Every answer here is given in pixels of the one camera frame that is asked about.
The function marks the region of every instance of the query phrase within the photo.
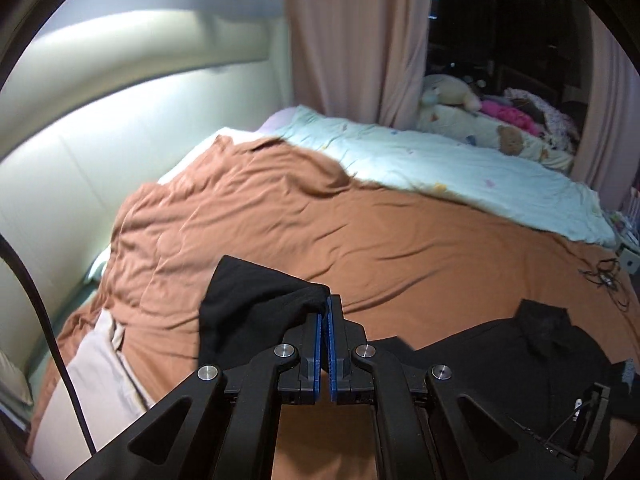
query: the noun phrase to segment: mattress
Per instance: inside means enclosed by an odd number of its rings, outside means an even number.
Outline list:
[[[198,307],[223,254],[327,284],[371,340],[398,335],[421,348],[511,317],[527,298],[566,308],[610,361],[640,360],[640,305],[628,276],[632,302],[622,312],[578,272],[610,257],[605,248],[364,182],[326,151],[218,135],[170,181],[142,186],[118,213],[95,299],[59,338],[65,360],[106,310],[124,327],[118,351],[160,399],[196,365]],[[49,369],[31,443],[55,388]],[[612,436],[613,465],[634,430],[616,422]],[[323,398],[283,408],[274,478],[375,477],[365,406]]]

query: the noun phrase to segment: pillow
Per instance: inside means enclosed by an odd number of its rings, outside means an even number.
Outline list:
[[[111,256],[110,246],[108,246],[100,254],[98,254],[98,257],[91,264],[91,267],[89,267],[89,271],[84,277],[85,284],[100,281],[102,275],[104,274],[104,269],[107,266],[107,262],[109,261],[109,256]]]
[[[0,387],[27,406],[33,405],[29,385],[24,374],[0,350]]]
[[[257,133],[272,134],[276,130],[279,130],[281,127],[287,126],[287,124],[290,124],[291,120],[293,119],[296,110],[297,108],[295,106],[292,106],[274,113],[271,117],[264,121],[264,124],[260,126],[260,128],[258,128]]]

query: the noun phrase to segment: stuffed animal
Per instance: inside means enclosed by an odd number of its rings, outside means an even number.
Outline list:
[[[524,141],[520,130],[514,126],[498,126],[500,136],[500,151],[505,155],[518,156],[524,148]]]
[[[422,80],[420,103],[423,107],[462,105],[467,112],[477,112],[482,106],[468,84],[446,74],[432,74]]]

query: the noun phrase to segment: black cord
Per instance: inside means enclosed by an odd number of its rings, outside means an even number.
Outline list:
[[[562,424],[560,424],[560,426],[558,426],[557,428],[555,428],[555,430],[553,430],[553,432],[546,438],[546,440],[543,442],[543,446],[546,446],[549,442],[551,442],[551,439],[553,437],[556,436],[556,434],[558,433],[558,431],[562,430],[562,428],[564,428],[564,425],[566,423],[568,423],[572,418],[574,418],[575,413],[579,412],[581,409],[586,408],[587,406],[591,406],[591,401],[588,400],[587,402],[582,403],[580,406],[578,406],[577,408],[574,408],[571,410],[571,415],[569,415],[563,422]]]
[[[15,277],[18,278],[18,281],[22,285],[24,291],[27,293],[27,297],[31,301],[31,304],[36,311],[38,321],[40,322],[42,332],[44,333],[44,339],[47,341],[47,346],[49,347],[49,351],[51,352],[51,357],[53,358],[53,362],[56,364],[56,368],[60,373],[62,382],[64,383],[69,394],[69,399],[71,399],[71,405],[73,406],[74,412],[76,413],[78,424],[80,425],[80,429],[82,430],[82,436],[84,436],[84,440],[87,447],[89,448],[89,452],[93,456],[95,455],[94,441],[91,438],[91,433],[89,433],[89,426],[87,425],[82,413],[82,407],[80,406],[78,394],[76,394],[74,385],[71,382],[71,377],[69,377],[69,372],[66,371],[65,362],[62,360],[62,355],[60,355],[60,349],[58,348],[58,343],[56,343],[56,336],[53,333],[51,322],[49,320],[49,316],[47,315],[47,310],[44,307],[44,302],[40,297],[40,293],[38,292],[35,283],[33,283],[33,279],[31,278],[29,271],[20,259],[20,256],[18,256],[18,254],[14,251],[14,248],[9,245],[9,242],[1,234],[0,258],[2,258],[9,266],[9,268],[14,272]]]
[[[613,303],[622,311],[626,312],[629,309],[629,293],[622,282],[618,279],[620,273],[620,262],[617,258],[607,258],[600,260],[596,264],[596,271],[592,270],[578,270],[580,274],[588,281],[600,288],[604,286],[607,289],[607,293]],[[616,298],[615,294],[621,292],[623,299]]]

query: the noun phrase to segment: beige cloth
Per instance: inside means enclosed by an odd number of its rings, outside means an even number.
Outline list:
[[[421,348],[511,317],[528,298],[567,308],[612,362],[640,362],[640,306],[628,277],[623,313],[578,272],[610,257],[602,247],[368,186],[321,153],[279,140],[235,146],[228,137],[122,205],[97,297],[60,338],[65,359],[96,311],[108,309],[126,328],[123,354],[160,399],[196,366],[198,308],[224,254],[327,284],[370,339],[398,335]],[[49,370],[36,427],[52,384]],[[633,437],[626,430],[614,432],[613,457]],[[285,406],[273,477],[372,479],[372,449],[366,407]]]
[[[604,208],[617,210],[640,160],[640,76],[593,12],[591,33],[591,97],[571,178],[596,190]]]
[[[408,130],[415,124],[431,0],[286,0],[300,104]]]
[[[153,405],[120,354],[123,337],[122,325],[103,310],[67,367],[98,450]],[[64,480],[90,456],[65,385],[59,381],[35,436],[31,463],[44,480]]]

